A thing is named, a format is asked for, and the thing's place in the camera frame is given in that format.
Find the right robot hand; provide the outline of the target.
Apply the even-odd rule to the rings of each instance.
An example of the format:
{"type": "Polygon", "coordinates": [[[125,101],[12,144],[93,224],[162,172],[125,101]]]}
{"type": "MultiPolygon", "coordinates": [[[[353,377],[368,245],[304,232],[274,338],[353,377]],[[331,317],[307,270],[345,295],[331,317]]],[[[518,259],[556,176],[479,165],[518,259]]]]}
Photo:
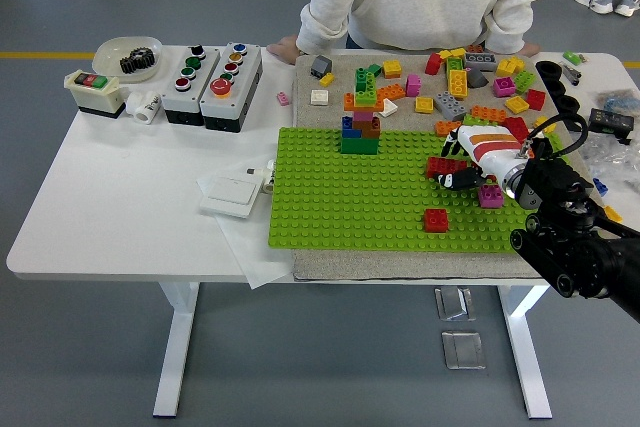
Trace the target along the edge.
{"type": "Polygon", "coordinates": [[[431,177],[449,190],[466,190],[479,187],[493,176],[501,189],[514,197],[528,154],[522,152],[522,144],[503,126],[468,126],[453,129],[447,136],[441,155],[456,155],[463,150],[474,167],[454,173],[434,172],[431,177]]]}

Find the person's right hand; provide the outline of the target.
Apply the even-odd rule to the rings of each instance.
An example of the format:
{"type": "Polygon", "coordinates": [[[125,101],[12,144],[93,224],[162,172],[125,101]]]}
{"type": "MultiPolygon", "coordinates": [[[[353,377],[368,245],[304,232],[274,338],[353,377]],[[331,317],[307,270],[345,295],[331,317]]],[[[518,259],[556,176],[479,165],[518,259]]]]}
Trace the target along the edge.
{"type": "Polygon", "coordinates": [[[297,45],[297,36],[281,38],[278,42],[266,46],[268,53],[287,65],[294,65],[297,59],[305,55],[297,45]]]}

